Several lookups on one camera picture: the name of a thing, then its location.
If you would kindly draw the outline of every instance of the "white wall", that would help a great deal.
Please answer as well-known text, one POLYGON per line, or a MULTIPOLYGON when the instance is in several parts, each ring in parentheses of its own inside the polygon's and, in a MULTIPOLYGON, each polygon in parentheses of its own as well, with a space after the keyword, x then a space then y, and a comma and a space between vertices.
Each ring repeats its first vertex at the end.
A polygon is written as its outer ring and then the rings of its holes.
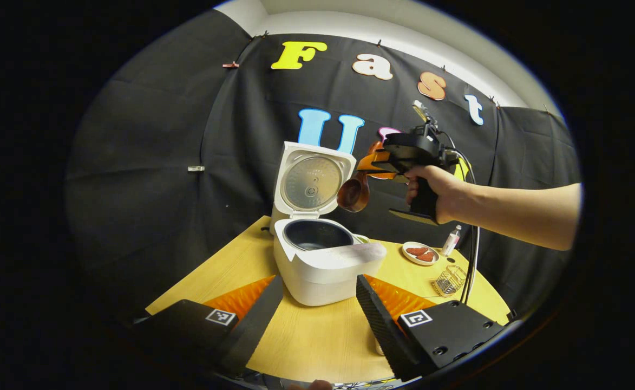
POLYGON ((458 20, 411 0, 232 0, 216 9, 250 35, 267 30, 382 40, 385 47, 444 65, 502 106, 545 105, 560 114, 540 82, 505 50, 458 20))

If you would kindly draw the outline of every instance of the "white plate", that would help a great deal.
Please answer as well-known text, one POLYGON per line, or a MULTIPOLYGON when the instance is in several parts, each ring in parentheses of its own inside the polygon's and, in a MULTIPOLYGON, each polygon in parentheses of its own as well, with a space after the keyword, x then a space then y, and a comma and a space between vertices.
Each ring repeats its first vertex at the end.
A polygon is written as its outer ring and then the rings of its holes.
POLYGON ((440 259, 440 253, 438 253, 437 250, 432 249, 428 245, 423 245, 420 242, 413 242, 413 241, 404 242, 404 244, 402 245, 402 252, 404 253, 404 256, 406 256, 407 259, 411 260, 412 262, 416 264, 420 264, 424 266, 431 266, 440 259), (423 260, 416 259, 416 256, 410 254, 409 252, 406 252, 406 249, 409 249, 409 248, 428 248, 430 252, 433 252, 433 261, 424 262, 423 260))

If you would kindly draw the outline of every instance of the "red food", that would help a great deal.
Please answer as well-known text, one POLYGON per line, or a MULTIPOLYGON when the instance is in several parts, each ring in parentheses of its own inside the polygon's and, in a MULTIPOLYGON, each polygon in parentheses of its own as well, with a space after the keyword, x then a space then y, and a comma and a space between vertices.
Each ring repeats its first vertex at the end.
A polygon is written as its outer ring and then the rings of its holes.
POLYGON ((410 254, 414 256, 419 256, 428 252, 428 248, 409 248, 409 249, 406 249, 406 252, 409 252, 410 254))
POLYGON ((433 256, 434 255, 435 255, 435 253, 428 252, 426 254, 423 254, 423 255, 420 255, 420 256, 416 256, 416 259, 419 259, 422 262, 431 262, 431 261, 433 261, 433 256))

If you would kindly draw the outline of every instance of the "black inner pot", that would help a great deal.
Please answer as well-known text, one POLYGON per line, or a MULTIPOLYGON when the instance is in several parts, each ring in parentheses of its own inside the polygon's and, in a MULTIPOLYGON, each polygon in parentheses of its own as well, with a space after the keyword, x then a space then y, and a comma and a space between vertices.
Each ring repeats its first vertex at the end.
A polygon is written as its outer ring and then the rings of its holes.
POLYGON ((344 228, 319 219, 294 220, 286 225, 284 234, 291 244, 305 250, 355 244, 344 228))

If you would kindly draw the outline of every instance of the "small bottle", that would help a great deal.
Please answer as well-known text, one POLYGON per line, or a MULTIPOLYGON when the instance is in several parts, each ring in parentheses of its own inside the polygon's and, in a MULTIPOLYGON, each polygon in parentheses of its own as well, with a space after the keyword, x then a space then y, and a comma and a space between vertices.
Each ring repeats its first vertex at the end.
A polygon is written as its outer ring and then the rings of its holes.
POLYGON ((449 233, 448 240, 443 246, 443 256, 449 256, 456 247, 456 243, 459 242, 459 232, 461 232, 461 225, 457 225, 453 232, 449 233))

